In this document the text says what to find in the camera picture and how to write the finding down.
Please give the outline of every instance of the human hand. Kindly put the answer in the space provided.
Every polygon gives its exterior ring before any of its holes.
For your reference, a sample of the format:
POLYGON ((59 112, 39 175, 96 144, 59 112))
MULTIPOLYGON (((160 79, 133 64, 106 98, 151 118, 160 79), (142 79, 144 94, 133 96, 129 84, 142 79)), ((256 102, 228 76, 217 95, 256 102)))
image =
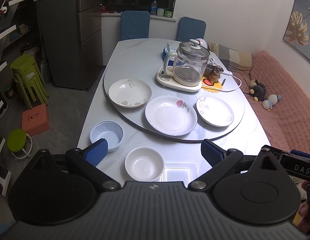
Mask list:
MULTIPOLYGON (((303 180, 303 182, 301 183, 302 189, 306 190, 306 186, 309 183, 310 183, 309 181, 303 180)), ((305 201, 298 208, 298 214, 301 216, 301 219, 299 220, 297 225, 299 230, 304 233, 307 233, 310 230, 310 219, 309 219, 310 214, 308 212, 310 212, 309 203, 305 201)))

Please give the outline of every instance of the gold monstera leaf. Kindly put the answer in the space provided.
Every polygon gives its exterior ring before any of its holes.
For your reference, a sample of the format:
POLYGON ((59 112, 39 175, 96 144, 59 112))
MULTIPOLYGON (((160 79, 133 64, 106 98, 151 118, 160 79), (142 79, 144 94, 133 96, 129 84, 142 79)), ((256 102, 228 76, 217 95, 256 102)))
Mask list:
POLYGON ((288 38, 287 42, 298 42, 299 45, 308 45, 309 33, 307 33, 308 24, 303 20, 303 15, 300 12, 293 12, 291 14, 289 24, 285 33, 288 38))

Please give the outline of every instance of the round green stool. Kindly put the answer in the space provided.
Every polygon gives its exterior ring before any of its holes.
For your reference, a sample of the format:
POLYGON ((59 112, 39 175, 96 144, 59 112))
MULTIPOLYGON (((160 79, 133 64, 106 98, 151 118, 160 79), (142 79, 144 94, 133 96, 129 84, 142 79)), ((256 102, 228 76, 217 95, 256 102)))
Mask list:
POLYGON ((11 131, 7 138, 7 147, 10 150, 11 154, 18 160, 24 159, 25 157, 31 157, 31 150, 33 147, 33 140, 29 134, 27 134, 23 129, 15 129, 11 131), (31 142, 31 147, 28 152, 25 151, 24 146, 26 144, 26 138, 29 138, 31 142), (23 151, 25 156, 17 157, 15 153, 23 151))

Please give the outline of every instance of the black stuffed animal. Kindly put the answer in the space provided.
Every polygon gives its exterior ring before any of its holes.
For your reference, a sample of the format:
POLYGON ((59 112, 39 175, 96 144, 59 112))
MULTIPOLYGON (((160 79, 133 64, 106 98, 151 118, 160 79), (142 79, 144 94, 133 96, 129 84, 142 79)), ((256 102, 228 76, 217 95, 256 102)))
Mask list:
POLYGON ((249 83, 251 90, 249 92, 254 96, 254 101, 264 101, 264 96, 266 94, 266 87, 263 83, 259 83, 257 79, 252 80, 249 83))

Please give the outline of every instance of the wall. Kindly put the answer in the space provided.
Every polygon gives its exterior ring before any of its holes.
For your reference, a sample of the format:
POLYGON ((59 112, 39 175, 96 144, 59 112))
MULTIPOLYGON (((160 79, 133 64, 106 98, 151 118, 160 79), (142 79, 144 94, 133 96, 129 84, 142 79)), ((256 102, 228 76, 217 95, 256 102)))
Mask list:
POLYGON ((176 0, 173 17, 204 20, 206 41, 256 53, 267 43, 279 3, 280 0, 176 0))
POLYGON ((310 61, 282 38, 294 0, 282 0, 265 50, 275 57, 310 98, 310 61))
MULTIPOLYGON (((170 20, 151 18, 150 38, 175 40, 177 24, 170 20)), ((120 16, 102 16, 103 62, 107 65, 120 40, 120 16)))

